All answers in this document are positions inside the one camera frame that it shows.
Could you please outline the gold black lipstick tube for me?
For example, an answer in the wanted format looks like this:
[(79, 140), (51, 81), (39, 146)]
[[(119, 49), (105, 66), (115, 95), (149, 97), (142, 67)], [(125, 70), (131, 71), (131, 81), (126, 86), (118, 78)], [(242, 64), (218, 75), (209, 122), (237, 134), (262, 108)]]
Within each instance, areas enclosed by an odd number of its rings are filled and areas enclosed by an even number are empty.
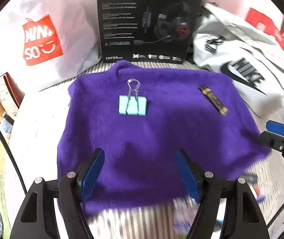
[(199, 87), (201, 93), (210, 101), (210, 103), (215, 107), (215, 109), (220, 113), (221, 116), (227, 114), (228, 109), (220, 101), (220, 99), (215, 95), (215, 93), (206, 85), (201, 85)]

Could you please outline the black headset box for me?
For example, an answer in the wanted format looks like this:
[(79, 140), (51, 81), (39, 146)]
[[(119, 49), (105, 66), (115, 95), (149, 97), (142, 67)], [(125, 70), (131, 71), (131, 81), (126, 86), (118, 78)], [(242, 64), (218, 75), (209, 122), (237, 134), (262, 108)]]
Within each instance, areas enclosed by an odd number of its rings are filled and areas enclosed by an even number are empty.
[(97, 0), (105, 63), (182, 64), (202, 0)]

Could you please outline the striped quilt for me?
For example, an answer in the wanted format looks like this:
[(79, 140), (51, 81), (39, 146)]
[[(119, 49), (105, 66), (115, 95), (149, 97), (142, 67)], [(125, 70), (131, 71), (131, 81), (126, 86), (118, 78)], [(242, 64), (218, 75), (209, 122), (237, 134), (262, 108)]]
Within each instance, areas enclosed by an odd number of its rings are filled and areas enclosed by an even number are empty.
[[(112, 66), (97, 65), (88, 74), (105, 72)], [(160, 69), (199, 71), (190, 65)], [(27, 187), (39, 176), (45, 180), (60, 177), (57, 173), (57, 148), (69, 111), (68, 88), (76, 79), (43, 91), (27, 93), (22, 101), (9, 145)], [(248, 110), (261, 132), (266, 119)], [(266, 158), (253, 163), (242, 174), (245, 173), (258, 176), (258, 186), (265, 192), (260, 209), (266, 220), (271, 219), (284, 202), (284, 159), (270, 150)], [(175, 238), (175, 206), (185, 201), (187, 194), (152, 206), (106, 209), (88, 216), (88, 224), (96, 238)]]

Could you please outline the grey Nike bag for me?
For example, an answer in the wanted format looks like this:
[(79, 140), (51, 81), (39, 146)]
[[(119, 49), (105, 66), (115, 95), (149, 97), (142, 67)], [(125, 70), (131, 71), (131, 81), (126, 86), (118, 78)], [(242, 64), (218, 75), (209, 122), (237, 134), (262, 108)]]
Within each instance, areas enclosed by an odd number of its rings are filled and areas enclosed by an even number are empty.
[(259, 117), (284, 108), (284, 51), (240, 17), (204, 3), (193, 35), (197, 66), (230, 77)]

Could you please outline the white Miniso shopping bag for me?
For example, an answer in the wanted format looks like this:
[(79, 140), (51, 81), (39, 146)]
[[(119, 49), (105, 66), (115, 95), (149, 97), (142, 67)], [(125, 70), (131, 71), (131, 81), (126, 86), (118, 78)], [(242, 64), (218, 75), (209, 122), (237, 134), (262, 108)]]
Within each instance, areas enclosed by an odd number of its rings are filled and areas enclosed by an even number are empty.
[(79, 0), (12, 0), (0, 15), (0, 60), (14, 79), (75, 77), (100, 60)]

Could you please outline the brown patterned book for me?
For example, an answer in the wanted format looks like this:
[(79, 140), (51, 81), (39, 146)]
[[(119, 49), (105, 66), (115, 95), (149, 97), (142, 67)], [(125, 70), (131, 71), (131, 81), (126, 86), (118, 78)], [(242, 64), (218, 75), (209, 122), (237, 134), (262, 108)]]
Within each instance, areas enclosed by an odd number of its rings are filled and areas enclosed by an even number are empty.
[(0, 76), (0, 103), (6, 113), (15, 118), (25, 93), (22, 92), (9, 73)]

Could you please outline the teal binder clip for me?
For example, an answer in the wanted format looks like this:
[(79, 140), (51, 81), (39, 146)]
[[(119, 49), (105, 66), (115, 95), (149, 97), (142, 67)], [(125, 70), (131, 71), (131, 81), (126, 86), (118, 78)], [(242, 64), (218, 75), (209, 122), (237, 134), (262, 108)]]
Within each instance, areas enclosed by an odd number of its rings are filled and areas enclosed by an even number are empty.
[(147, 99), (139, 96), (141, 83), (134, 78), (128, 79), (128, 95), (119, 96), (119, 114), (130, 116), (146, 116)]

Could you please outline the purple towel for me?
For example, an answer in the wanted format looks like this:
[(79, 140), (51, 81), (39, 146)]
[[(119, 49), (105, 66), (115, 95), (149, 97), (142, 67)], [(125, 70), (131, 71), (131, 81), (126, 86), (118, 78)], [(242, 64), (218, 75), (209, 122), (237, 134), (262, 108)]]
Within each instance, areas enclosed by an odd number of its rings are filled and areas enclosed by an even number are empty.
[[(146, 97), (146, 116), (119, 114), (119, 96), (137, 79)], [(199, 87), (208, 86), (228, 112), (221, 116)], [(233, 180), (270, 150), (234, 87), (221, 73), (184, 69), (144, 69), (119, 61), (109, 70), (78, 77), (68, 88), (66, 126), (57, 148), (57, 173), (77, 169), (96, 148), (105, 163), (86, 216), (106, 209), (166, 203), (186, 195), (175, 164), (183, 148), (204, 170)]]

